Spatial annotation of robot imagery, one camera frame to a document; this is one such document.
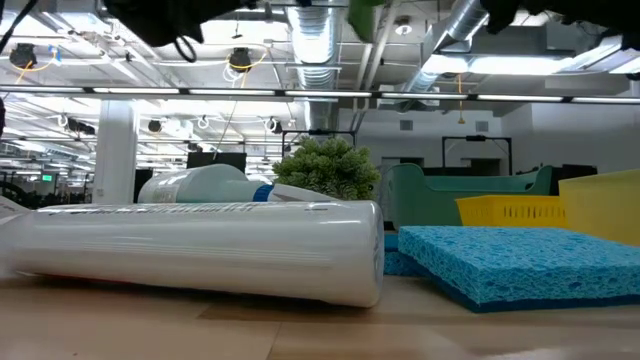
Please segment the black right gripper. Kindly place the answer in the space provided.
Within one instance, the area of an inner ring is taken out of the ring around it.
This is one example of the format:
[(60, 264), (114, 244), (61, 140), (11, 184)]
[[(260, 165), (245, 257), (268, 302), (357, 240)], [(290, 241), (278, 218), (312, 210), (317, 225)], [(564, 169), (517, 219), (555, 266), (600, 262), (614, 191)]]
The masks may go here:
[(486, 30), (498, 34), (520, 7), (531, 13), (552, 11), (566, 23), (586, 21), (622, 35), (622, 50), (640, 50), (640, 0), (480, 0), (489, 18)]

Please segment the green cloth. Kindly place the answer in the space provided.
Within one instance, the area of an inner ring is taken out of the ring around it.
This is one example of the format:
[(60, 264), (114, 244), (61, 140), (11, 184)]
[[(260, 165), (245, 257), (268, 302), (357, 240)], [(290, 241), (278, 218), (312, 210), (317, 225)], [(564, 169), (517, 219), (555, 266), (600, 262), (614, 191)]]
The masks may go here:
[(383, 6), (386, 0), (350, 0), (347, 21), (358, 39), (363, 43), (372, 43), (376, 25), (374, 24), (376, 9)]

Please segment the small yellow slotted basket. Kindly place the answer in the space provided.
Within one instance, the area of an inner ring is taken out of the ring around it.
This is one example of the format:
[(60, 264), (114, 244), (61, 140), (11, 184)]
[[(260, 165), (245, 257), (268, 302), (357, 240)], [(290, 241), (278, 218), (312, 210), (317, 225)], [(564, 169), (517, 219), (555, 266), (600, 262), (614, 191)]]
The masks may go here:
[(456, 199), (464, 226), (566, 228), (558, 196), (486, 195)]

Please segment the teal liquid spray bottle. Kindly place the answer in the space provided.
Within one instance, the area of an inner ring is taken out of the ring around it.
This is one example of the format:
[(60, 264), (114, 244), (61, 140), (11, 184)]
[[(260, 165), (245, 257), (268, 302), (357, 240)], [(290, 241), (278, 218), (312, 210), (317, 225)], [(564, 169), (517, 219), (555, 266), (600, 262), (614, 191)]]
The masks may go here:
[(226, 164), (213, 164), (149, 179), (139, 203), (323, 202), (335, 198), (294, 186), (249, 180)]

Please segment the white cylindrical bottle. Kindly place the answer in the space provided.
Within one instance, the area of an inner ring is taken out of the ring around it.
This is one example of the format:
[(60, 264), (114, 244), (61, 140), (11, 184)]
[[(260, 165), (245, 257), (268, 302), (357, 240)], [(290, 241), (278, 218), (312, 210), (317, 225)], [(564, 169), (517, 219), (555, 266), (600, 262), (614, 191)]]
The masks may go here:
[(371, 201), (64, 205), (0, 226), (16, 272), (361, 308), (380, 298), (384, 253)]

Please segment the black equipment box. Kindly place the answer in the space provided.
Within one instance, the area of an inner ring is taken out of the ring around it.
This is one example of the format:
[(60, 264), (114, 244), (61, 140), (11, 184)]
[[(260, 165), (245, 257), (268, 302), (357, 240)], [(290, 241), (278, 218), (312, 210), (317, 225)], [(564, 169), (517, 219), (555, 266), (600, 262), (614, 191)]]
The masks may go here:
[(559, 195), (559, 182), (561, 180), (585, 177), (585, 176), (591, 176), (591, 175), (597, 175), (597, 174), (598, 174), (597, 167), (591, 166), (591, 165), (563, 164), (560, 167), (553, 167), (549, 195), (550, 196)]

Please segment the teal plastic bin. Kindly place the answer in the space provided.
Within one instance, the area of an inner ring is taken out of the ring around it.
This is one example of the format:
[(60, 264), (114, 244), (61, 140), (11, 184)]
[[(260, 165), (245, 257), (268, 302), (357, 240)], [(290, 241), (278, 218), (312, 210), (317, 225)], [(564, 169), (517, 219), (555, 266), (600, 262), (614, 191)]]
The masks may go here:
[(387, 172), (389, 218), (395, 228), (409, 225), (460, 226), (456, 201), (485, 195), (548, 195), (552, 168), (513, 176), (426, 176), (414, 164)]

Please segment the translucent yellow bin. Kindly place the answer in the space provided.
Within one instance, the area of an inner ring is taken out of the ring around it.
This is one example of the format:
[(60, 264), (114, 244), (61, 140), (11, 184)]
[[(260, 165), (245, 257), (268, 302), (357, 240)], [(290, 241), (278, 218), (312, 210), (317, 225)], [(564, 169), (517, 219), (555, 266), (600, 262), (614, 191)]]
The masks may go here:
[(640, 169), (561, 180), (559, 196), (569, 229), (640, 247)]

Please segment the green artificial potted plant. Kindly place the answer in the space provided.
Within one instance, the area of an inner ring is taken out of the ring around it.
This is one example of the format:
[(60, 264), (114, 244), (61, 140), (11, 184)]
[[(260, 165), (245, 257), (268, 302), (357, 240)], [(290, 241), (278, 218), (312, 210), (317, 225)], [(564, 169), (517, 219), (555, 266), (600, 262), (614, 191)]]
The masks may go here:
[(295, 152), (273, 165), (275, 182), (340, 200), (373, 200), (381, 175), (369, 156), (367, 147), (342, 138), (303, 137)]

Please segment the black monitor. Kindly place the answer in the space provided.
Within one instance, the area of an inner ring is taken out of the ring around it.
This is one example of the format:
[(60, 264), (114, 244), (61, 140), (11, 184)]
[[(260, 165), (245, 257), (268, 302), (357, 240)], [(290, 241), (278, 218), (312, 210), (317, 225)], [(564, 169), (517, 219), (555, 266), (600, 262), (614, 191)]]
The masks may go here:
[(241, 172), (246, 171), (247, 154), (234, 152), (191, 152), (187, 156), (187, 168), (197, 168), (213, 164), (226, 164)]

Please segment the LED light bar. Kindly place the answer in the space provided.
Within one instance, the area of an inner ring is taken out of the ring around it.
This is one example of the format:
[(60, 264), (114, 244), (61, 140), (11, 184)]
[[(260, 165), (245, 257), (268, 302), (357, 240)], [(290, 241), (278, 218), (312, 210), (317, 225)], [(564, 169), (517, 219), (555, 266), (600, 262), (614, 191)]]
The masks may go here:
[(283, 90), (248, 88), (157, 88), (157, 87), (72, 87), (72, 86), (30, 86), (0, 85), (0, 93), (37, 94), (78, 97), (121, 97), (130, 99), (222, 99), (247, 100), (252, 98), (333, 100), (420, 100), (420, 101), (460, 101), (460, 102), (509, 102), (509, 103), (561, 103), (576, 105), (622, 105), (638, 106), (638, 97), (602, 96), (548, 96), (521, 94), (462, 94), (462, 93), (407, 93), (380, 91), (338, 91), (338, 90)]

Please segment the black tall cabinet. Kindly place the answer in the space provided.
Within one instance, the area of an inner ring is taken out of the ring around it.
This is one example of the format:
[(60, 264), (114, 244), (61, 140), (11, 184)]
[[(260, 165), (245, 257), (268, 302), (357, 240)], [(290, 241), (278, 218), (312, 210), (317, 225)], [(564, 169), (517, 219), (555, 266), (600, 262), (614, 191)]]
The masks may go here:
[(133, 202), (137, 203), (144, 184), (153, 177), (152, 169), (136, 169), (134, 176)]

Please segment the white pillar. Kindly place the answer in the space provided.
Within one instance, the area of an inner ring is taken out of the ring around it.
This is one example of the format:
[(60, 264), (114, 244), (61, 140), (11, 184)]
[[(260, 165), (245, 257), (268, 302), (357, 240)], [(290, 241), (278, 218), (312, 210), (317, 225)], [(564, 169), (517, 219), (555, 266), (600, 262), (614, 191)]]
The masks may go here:
[(132, 101), (101, 101), (93, 203), (133, 202), (138, 130), (139, 118)]

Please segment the slanted silver duct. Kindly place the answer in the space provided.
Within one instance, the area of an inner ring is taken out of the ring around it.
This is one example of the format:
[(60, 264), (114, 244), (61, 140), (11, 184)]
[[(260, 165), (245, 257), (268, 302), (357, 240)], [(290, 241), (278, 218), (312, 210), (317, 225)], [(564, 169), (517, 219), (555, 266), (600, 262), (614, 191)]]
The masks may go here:
[(447, 70), (436, 68), (436, 55), (446, 47), (462, 45), (468, 52), (473, 36), (489, 17), (480, 0), (456, 0), (450, 15), (429, 26), (421, 45), (422, 64), (405, 83), (403, 92), (424, 93)]

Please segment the black stand frame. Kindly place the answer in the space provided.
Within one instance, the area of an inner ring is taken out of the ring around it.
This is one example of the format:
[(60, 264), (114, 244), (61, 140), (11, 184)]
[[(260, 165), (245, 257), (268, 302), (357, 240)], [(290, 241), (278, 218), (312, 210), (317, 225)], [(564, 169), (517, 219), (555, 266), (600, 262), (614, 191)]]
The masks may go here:
[[(286, 141), (286, 136), (294, 134), (294, 138), (289, 142)], [(287, 150), (286, 148), (295, 142), (295, 139), (299, 135), (309, 136), (335, 136), (335, 135), (348, 135), (351, 137), (353, 147), (357, 146), (357, 132), (355, 131), (340, 131), (340, 130), (327, 130), (327, 129), (311, 129), (311, 130), (283, 130), (281, 132), (281, 157), (284, 157)]]
[(514, 175), (513, 170), (513, 140), (511, 137), (487, 137), (484, 135), (467, 135), (467, 136), (442, 136), (441, 137), (441, 168), (446, 172), (447, 169), (447, 150), (446, 142), (448, 140), (462, 140), (465, 142), (486, 142), (492, 141), (497, 144), (497, 141), (504, 141), (507, 144), (507, 156), (508, 156), (508, 174)]

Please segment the large silver spiral duct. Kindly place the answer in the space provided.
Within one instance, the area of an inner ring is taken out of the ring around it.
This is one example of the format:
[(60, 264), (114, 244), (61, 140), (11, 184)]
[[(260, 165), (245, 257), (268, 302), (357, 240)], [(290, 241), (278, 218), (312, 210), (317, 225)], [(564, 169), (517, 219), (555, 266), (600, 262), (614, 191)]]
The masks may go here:
[[(335, 90), (340, 12), (327, 5), (314, 5), (313, 0), (295, 1), (297, 5), (288, 7), (286, 14), (299, 86), (309, 92)], [(311, 98), (304, 103), (304, 114), (309, 130), (337, 129), (336, 100)]]

